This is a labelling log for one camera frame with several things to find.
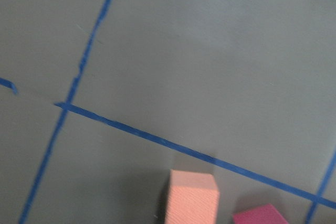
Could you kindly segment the magenta foam block far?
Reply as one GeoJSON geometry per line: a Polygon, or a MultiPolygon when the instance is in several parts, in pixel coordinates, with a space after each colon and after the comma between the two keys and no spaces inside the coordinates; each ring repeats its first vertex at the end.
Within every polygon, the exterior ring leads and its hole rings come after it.
{"type": "Polygon", "coordinates": [[[253,209],[233,214],[237,224],[288,224],[289,222],[272,205],[266,204],[253,209]]]}

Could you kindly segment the orange foam block right side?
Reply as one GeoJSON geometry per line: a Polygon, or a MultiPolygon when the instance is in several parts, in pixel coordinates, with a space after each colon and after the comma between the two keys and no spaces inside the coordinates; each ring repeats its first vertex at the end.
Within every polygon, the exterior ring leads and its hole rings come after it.
{"type": "Polygon", "coordinates": [[[165,223],[215,223],[219,189],[212,174],[170,171],[165,223]]]}

